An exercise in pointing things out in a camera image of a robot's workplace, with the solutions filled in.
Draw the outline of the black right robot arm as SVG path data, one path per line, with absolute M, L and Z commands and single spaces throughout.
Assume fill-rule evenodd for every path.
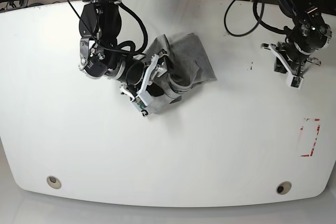
M 122 82 L 132 96 L 137 96 L 144 81 L 151 57 L 159 55 L 164 59 L 166 48 L 148 45 L 148 33 L 143 21 L 120 0 L 83 0 L 85 3 L 79 22 L 80 57 L 82 70 L 90 77 Z M 119 10 L 123 9 L 139 24 L 143 34 L 140 48 L 131 40 L 118 42 L 122 19 Z

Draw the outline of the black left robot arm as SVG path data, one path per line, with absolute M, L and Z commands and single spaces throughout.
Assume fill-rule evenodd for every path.
M 292 19 L 294 27 L 275 29 L 286 35 L 276 50 L 284 57 L 296 75 L 315 51 L 328 46 L 332 31 L 320 12 L 320 0 L 278 0 L 281 11 Z

